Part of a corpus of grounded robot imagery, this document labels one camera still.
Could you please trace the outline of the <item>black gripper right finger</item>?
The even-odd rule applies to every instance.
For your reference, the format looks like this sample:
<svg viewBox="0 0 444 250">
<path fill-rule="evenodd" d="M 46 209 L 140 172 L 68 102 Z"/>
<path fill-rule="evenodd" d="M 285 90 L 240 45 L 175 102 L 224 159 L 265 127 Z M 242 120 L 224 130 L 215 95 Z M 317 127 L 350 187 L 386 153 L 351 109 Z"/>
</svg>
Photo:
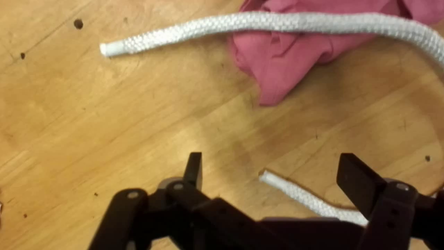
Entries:
<svg viewBox="0 0 444 250">
<path fill-rule="evenodd" d="M 418 192 L 386 181 L 353 153 L 339 160 L 337 185 L 368 220 L 357 250 L 408 250 Z"/>
</svg>

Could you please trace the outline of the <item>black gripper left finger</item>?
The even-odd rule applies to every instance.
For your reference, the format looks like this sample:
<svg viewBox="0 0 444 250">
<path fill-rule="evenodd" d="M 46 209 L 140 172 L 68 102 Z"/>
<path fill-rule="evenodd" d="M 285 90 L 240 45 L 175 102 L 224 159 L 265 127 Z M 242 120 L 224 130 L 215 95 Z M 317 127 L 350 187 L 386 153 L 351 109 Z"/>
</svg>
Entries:
<svg viewBox="0 0 444 250">
<path fill-rule="evenodd" d="M 193 152 L 179 178 L 164 180 L 149 195 L 144 190 L 124 190 L 114 195 L 88 250 L 150 250 L 157 240 L 169 238 L 181 250 L 193 249 L 190 219 L 171 192 L 201 188 L 203 155 Z"/>
</svg>

